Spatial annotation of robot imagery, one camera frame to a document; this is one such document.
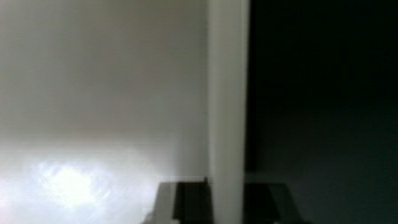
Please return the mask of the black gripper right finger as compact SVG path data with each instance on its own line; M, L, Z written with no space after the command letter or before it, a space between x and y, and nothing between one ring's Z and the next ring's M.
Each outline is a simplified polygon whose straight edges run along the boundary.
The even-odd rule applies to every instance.
M309 224L302 218L284 184L245 184L243 224Z

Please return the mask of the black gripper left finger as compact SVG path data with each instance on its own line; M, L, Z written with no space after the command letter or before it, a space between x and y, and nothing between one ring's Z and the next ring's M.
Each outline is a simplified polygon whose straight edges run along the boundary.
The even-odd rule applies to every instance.
M154 206L142 224L211 224L211 188L206 178L158 184Z

